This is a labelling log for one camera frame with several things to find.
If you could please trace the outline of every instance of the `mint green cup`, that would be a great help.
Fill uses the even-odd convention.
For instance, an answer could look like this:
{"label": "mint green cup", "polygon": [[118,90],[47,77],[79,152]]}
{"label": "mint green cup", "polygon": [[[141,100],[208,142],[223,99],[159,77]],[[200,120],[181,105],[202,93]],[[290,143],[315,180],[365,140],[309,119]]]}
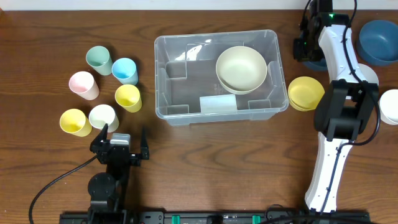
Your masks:
{"label": "mint green cup", "polygon": [[107,48],[95,46],[86,54],[86,61],[89,66],[94,68],[100,75],[110,75],[112,73],[112,59]]}

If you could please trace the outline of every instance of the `clear plastic bin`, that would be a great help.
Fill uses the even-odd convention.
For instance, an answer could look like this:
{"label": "clear plastic bin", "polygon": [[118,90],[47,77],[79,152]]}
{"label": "clear plastic bin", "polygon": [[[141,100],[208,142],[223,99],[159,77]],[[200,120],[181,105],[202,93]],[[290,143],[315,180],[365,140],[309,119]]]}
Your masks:
{"label": "clear plastic bin", "polygon": [[[217,78],[216,62],[222,52],[234,46],[251,47],[264,57],[266,80],[252,93],[235,95],[236,110],[204,111],[201,97],[230,94]],[[155,89],[156,114],[172,126],[266,120],[289,106],[278,39],[272,30],[158,37]]]}

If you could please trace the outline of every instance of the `white bowl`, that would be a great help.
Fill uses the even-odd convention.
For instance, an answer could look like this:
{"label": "white bowl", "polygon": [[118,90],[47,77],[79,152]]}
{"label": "white bowl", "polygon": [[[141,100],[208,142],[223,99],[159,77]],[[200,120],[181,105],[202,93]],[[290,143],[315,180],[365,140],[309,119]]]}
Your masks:
{"label": "white bowl", "polygon": [[218,57],[216,72],[218,80],[227,91],[243,95],[264,83],[267,64],[256,50],[237,46],[225,50]]}
{"label": "white bowl", "polygon": [[389,90],[379,100],[381,120],[387,124],[398,125],[397,99],[398,90]]}
{"label": "white bowl", "polygon": [[376,83],[377,85],[379,84],[379,78],[371,67],[360,63],[358,66],[368,83]]}

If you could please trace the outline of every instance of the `light blue cup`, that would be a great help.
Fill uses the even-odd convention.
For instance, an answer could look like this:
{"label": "light blue cup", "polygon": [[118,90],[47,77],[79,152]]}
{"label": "light blue cup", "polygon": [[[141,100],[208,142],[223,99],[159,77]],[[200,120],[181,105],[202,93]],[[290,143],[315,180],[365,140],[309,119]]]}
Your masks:
{"label": "light blue cup", "polygon": [[123,85],[137,85],[138,72],[136,63],[129,58],[121,58],[113,63],[112,74]]}

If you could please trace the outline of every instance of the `wood grain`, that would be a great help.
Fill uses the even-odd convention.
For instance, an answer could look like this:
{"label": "wood grain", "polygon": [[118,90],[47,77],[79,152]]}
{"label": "wood grain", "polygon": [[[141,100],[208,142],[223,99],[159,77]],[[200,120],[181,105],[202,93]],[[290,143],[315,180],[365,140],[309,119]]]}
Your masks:
{"label": "wood grain", "polygon": [[[312,72],[292,57],[302,11],[47,11],[6,12],[0,20],[0,223],[28,223],[34,195],[60,174],[89,159],[90,142],[59,128],[60,115],[79,108],[86,114],[107,103],[117,109],[120,133],[138,146],[149,128],[151,159],[133,168],[129,208],[265,210],[273,203],[303,205],[317,156],[313,112],[291,107],[268,121],[237,121],[170,127],[154,113],[154,40],[160,35],[272,29],[277,32],[286,82],[310,76],[328,86],[327,72]],[[397,11],[359,11],[353,38],[373,19],[398,23]],[[139,64],[143,109],[127,113],[114,102],[120,85],[85,62],[94,45],[113,59]],[[398,87],[398,63],[373,67],[384,92]],[[77,71],[93,72],[101,93],[86,101],[68,89]],[[367,138],[375,120],[360,137]],[[398,129],[381,124],[377,138],[355,147],[346,162],[338,193],[339,209],[366,209],[372,220],[397,223]],[[64,211],[85,211],[89,179],[98,162],[65,178],[41,196],[36,223],[58,223]]]}

